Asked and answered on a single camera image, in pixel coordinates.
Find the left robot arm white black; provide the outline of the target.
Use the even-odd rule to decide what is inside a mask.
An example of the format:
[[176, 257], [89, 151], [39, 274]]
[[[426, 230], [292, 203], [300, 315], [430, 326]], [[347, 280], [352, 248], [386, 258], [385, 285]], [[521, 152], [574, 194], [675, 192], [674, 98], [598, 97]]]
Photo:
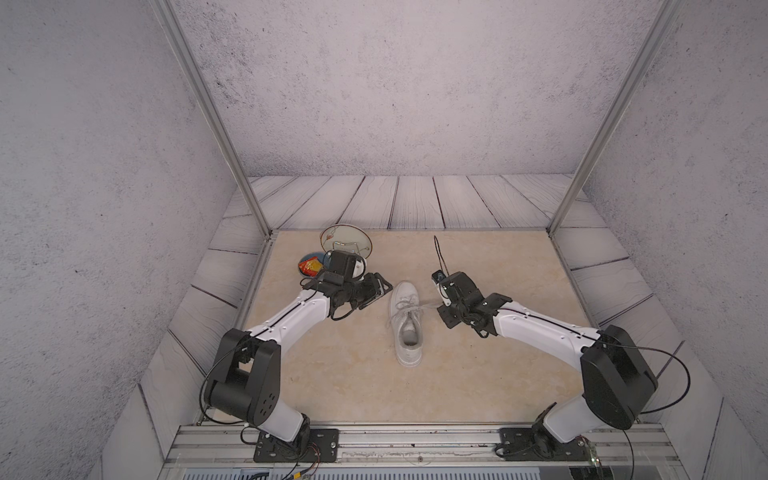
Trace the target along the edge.
[[260, 326], [224, 334], [201, 386], [201, 405], [304, 449], [310, 420], [280, 399], [282, 355], [317, 324], [343, 320], [392, 290], [381, 274], [366, 270], [360, 255], [331, 253], [329, 266], [303, 280], [287, 307]]

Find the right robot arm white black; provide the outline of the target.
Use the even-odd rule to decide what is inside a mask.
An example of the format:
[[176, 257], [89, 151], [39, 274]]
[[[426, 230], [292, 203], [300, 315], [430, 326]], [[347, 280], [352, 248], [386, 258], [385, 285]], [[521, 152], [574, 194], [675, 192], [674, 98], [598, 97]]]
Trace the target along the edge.
[[463, 272], [438, 270], [432, 281], [443, 305], [438, 313], [452, 329], [470, 326], [480, 337], [521, 341], [581, 374], [583, 392], [553, 403], [531, 427], [531, 449], [553, 459], [582, 434], [601, 427], [628, 430], [658, 388], [640, 348], [620, 327], [580, 327], [531, 310], [498, 293], [484, 296]]

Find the white sneaker shoe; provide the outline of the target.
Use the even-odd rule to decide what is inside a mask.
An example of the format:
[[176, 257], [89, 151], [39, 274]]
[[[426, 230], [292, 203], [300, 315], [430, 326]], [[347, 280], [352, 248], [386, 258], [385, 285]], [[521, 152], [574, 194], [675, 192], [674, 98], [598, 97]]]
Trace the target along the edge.
[[[394, 304], [399, 300], [411, 298], [414, 302], [420, 302], [419, 294], [415, 286], [407, 281], [400, 282], [392, 291], [389, 305], [389, 317], [394, 311]], [[397, 322], [389, 326], [394, 335], [394, 351], [398, 362], [408, 368], [414, 368], [421, 363], [423, 355], [424, 335], [419, 322]]]

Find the white shoelace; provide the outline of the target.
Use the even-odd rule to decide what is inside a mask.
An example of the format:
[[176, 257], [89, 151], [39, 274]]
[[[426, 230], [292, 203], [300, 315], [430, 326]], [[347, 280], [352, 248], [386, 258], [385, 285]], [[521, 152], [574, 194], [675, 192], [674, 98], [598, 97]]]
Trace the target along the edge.
[[443, 306], [442, 302], [414, 302], [411, 298], [399, 300], [394, 304], [394, 311], [390, 314], [389, 321], [392, 325], [397, 322], [419, 322], [421, 314], [425, 310], [437, 309]]

